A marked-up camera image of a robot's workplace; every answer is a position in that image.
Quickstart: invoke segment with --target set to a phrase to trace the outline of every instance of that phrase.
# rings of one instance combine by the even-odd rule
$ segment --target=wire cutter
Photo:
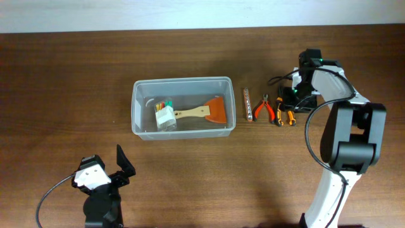
[[[268,116],[270,118],[270,123],[274,123],[274,119],[275,119],[274,111],[271,108],[271,106],[269,105],[267,99],[268,99],[268,95],[264,94],[263,95],[263,100],[261,100],[261,102],[259,103],[257,108],[254,110],[254,113],[253,113],[253,120],[254,121],[258,121],[258,116],[259,116],[260,110],[263,108],[263,106],[266,106],[266,109],[268,111]]]

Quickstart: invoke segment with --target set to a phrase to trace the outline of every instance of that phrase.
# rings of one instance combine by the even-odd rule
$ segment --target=plier jaw
[[[273,108],[271,108],[270,104],[268,103],[268,95],[264,94],[263,95],[263,99],[260,101],[259,105],[257,106],[257,108],[253,111],[253,120],[254,121],[258,121],[258,117],[259,117],[259,112],[261,111],[261,109],[266,106],[267,112],[268,112],[268,116],[269,116],[269,121],[270,123],[274,123],[274,119],[275,119],[275,115],[274,115],[274,111]]]

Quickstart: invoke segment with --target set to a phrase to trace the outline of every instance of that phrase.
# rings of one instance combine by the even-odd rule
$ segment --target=wooden table
[[[347,78],[387,121],[381,158],[353,189],[340,224],[405,224],[405,25],[236,28],[0,35],[2,227],[34,227],[41,196],[98,154],[107,173],[120,144],[137,169],[120,189],[127,227],[273,227],[295,224],[322,169],[297,127],[244,120],[252,102],[274,99],[266,81],[298,64],[306,48],[339,60]],[[142,141],[131,131],[141,79],[228,76],[237,126],[229,137]],[[328,110],[311,125],[315,148]],[[83,227],[86,195],[69,183],[42,206],[44,227]]]

